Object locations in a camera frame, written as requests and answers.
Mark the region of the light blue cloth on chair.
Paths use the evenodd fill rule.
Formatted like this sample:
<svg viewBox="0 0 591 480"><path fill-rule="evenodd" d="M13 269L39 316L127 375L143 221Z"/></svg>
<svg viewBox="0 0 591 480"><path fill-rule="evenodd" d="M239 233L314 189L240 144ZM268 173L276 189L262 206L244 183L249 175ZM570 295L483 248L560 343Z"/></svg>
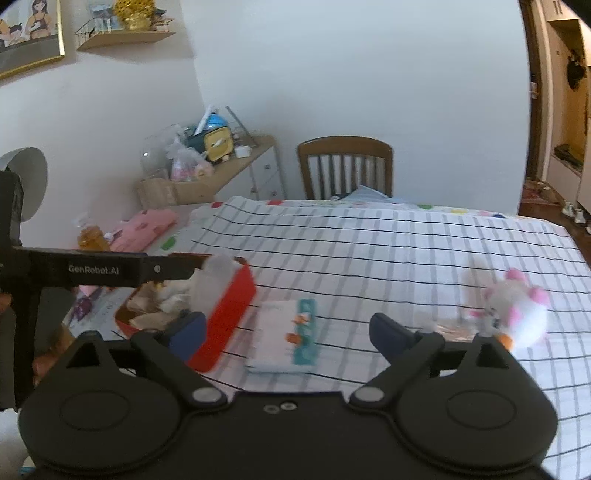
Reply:
<svg viewBox="0 0 591 480"><path fill-rule="evenodd" d="M370 203L402 203L401 199L393 198L383 192L367 186L360 186L353 192L342 193L335 196L335 200L348 202L370 202Z"/></svg>

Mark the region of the cardboard box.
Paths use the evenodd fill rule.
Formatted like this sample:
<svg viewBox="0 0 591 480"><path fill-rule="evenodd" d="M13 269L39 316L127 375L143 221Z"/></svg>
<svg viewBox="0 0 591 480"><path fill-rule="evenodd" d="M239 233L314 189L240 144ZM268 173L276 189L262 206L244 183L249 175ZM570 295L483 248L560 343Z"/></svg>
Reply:
<svg viewBox="0 0 591 480"><path fill-rule="evenodd" d="M141 180L136 192L144 210L214 201L215 192L201 181L173 182L161 178Z"/></svg>

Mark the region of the black white checkered tablecloth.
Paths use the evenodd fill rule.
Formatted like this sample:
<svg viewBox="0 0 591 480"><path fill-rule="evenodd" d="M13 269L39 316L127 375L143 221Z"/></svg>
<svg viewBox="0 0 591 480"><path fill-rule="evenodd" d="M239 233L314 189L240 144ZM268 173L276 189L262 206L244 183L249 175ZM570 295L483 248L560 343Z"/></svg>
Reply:
<svg viewBox="0 0 591 480"><path fill-rule="evenodd" d="M590 475L590 269L568 232L513 217L452 222L415 214L405 221L343 218L336 228L297 228L276 216L262 234L238 235L217 218L211 243L249 263L254 303L312 298L320 333L308 375L252 374L245 368L256 308L249 307L211 372L236 391L351 393L386 368L370 344L370 317L382 312L407 327L420 312L452 316L483 306L487 287L510 269L550 296L545 337L517 357L553 403L558 433L545 467L559 479Z"/></svg>

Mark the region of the white lamp shade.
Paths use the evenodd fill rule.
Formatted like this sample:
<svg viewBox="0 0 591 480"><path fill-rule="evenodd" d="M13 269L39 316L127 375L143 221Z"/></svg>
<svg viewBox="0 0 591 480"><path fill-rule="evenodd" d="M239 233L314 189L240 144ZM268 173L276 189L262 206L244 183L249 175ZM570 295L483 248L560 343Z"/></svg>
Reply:
<svg viewBox="0 0 591 480"><path fill-rule="evenodd" d="M21 221L29 221L46 194L48 167L45 155L36 147L12 150L1 156L1 170L18 175L23 190Z"/></svg>

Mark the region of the small white box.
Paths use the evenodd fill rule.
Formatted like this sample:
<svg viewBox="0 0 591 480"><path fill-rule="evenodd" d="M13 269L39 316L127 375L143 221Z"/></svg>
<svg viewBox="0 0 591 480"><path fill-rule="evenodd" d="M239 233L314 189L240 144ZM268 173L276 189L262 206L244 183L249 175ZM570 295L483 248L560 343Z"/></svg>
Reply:
<svg viewBox="0 0 591 480"><path fill-rule="evenodd" d="M249 145L239 145L235 147L235 156L238 158L246 158L252 155L252 147Z"/></svg>

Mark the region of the clear plastic bag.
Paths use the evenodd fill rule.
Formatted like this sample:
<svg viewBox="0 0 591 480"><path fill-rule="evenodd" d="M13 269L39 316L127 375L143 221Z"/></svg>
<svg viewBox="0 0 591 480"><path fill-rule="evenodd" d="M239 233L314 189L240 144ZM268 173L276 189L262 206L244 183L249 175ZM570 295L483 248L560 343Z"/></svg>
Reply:
<svg viewBox="0 0 591 480"><path fill-rule="evenodd" d="M193 182L214 174L214 166L178 138L167 147L166 156L171 161L170 180L173 182Z"/></svg>

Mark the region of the cotton swab pack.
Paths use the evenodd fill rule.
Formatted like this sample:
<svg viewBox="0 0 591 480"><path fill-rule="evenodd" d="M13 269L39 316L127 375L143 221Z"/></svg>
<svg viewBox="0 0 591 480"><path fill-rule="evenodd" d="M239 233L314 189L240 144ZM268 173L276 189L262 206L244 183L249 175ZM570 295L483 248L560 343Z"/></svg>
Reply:
<svg viewBox="0 0 591 480"><path fill-rule="evenodd" d="M420 332L438 333L452 342L471 342L479 331L479 319L470 310L460 310L444 317L420 312L413 322Z"/></svg>

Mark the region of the brown wooden chair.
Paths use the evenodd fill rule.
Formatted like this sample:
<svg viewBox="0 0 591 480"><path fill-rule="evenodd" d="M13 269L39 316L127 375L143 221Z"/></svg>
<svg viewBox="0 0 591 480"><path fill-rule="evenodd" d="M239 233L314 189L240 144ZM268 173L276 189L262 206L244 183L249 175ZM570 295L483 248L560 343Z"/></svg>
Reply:
<svg viewBox="0 0 591 480"><path fill-rule="evenodd" d="M297 146L298 164L308 200L345 197L369 187L392 197L394 149L362 136L325 136Z"/></svg>

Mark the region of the white polka dot cloth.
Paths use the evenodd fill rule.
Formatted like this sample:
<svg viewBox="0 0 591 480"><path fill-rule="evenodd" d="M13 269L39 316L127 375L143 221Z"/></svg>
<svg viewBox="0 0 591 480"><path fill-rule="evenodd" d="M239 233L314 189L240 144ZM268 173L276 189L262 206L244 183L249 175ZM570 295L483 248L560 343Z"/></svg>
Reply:
<svg viewBox="0 0 591 480"><path fill-rule="evenodd" d="M217 248L209 241L214 236L212 228L217 218L235 222L238 235L257 236L262 234L264 225L276 224L276 216L297 228L321 229L339 227L343 218L370 218L375 212L388 221L398 218L408 221L411 214L421 221L434 217L446 222L513 218L498 212L443 206L369 201L256 201L239 196L224 202L174 207L172 211L177 214L177 223L148 246L147 252L154 255L211 252Z"/></svg>

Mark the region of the white blue drawstring pouch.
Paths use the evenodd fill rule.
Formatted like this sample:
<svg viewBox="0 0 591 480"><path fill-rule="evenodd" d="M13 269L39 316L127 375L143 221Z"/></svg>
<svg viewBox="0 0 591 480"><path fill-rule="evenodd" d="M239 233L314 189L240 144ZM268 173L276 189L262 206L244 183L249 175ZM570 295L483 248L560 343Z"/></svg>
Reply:
<svg viewBox="0 0 591 480"><path fill-rule="evenodd" d="M207 320L211 319L217 304L240 267L242 265L229 255L214 254L209 256L202 268L195 269L190 278L190 310L204 314Z"/></svg>

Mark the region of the pink folded cloth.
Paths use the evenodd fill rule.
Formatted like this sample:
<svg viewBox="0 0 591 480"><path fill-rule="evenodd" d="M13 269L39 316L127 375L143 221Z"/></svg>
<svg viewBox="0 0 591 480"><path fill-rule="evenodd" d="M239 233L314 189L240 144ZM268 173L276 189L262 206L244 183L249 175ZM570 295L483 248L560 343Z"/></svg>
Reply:
<svg viewBox="0 0 591 480"><path fill-rule="evenodd" d="M142 252L178 221L170 209L143 210L122 222L112 233L111 252Z"/></svg>

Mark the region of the wall shelf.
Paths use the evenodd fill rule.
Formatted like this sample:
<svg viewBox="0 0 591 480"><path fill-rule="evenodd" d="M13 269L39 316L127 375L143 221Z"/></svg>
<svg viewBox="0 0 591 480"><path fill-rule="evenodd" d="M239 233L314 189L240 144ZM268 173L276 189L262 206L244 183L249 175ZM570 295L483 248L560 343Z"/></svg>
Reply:
<svg viewBox="0 0 591 480"><path fill-rule="evenodd" d="M114 29L109 19L93 18L75 32L75 39L76 49L87 51L109 46L157 43L173 35L174 32L170 30Z"/></svg>

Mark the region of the white mesh cloth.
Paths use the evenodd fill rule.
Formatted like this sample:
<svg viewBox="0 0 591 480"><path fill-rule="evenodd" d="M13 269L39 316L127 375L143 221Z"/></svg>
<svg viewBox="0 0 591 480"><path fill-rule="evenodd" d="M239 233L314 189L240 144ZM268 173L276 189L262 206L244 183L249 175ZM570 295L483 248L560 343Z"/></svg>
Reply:
<svg viewBox="0 0 591 480"><path fill-rule="evenodd" d="M162 331L182 311L187 310L189 304L189 280L148 282L126 302L126 308L132 313L129 324L139 330Z"/></svg>

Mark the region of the white cabinet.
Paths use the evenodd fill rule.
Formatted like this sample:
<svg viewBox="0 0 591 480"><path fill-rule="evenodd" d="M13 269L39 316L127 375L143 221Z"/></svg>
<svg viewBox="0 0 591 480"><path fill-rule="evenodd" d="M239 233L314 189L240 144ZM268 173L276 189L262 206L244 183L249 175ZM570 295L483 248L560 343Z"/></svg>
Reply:
<svg viewBox="0 0 591 480"><path fill-rule="evenodd" d="M543 1L552 76L552 135L546 181L590 209L590 28L563 1Z"/></svg>

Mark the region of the white pink plush toy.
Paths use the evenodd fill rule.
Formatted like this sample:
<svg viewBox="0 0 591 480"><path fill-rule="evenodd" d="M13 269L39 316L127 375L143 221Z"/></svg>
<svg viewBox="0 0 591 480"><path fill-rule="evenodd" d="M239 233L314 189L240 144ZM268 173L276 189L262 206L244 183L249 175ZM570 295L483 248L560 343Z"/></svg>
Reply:
<svg viewBox="0 0 591 480"><path fill-rule="evenodd" d="M492 335L515 353L531 348L546 335L549 307L545 289L530 285L522 271L510 269L485 290L483 308L472 310L469 318L480 333Z"/></svg>

